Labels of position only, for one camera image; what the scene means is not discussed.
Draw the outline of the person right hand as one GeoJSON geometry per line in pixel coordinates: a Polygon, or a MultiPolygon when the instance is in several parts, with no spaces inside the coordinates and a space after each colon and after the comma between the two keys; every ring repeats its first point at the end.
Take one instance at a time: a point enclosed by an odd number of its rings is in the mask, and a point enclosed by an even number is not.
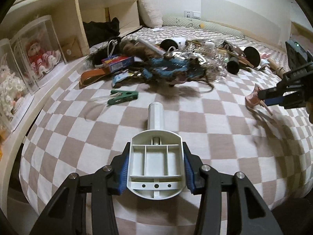
{"type": "Polygon", "coordinates": [[[312,107],[312,103],[308,103],[306,106],[306,111],[309,115],[309,121],[310,123],[313,123],[313,107],[312,107]]]}

